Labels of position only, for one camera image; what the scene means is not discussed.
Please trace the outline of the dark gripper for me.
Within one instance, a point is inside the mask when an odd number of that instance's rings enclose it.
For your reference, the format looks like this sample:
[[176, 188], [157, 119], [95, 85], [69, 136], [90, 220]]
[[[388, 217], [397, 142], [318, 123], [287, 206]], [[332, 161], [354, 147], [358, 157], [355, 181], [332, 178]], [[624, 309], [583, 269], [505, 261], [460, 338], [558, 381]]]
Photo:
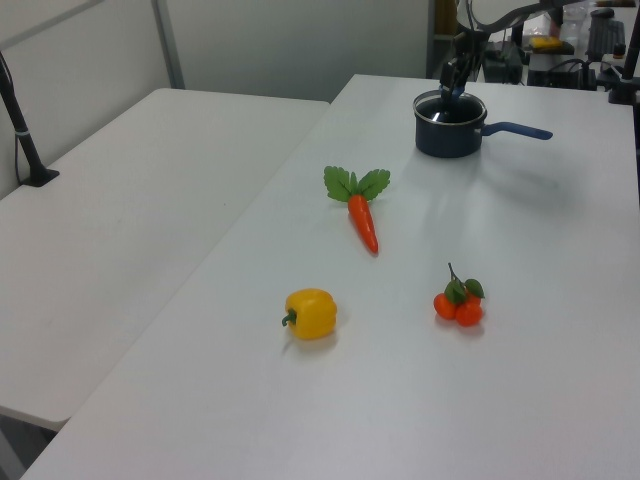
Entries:
[[474, 69], [474, 56], [456, 56], [442, 66], [440, 75], [440, 96], [443, 103], [450, 101], [450, 90], [452, 90], [452, 100], [457, 101], [464, 93], [464, 87]]

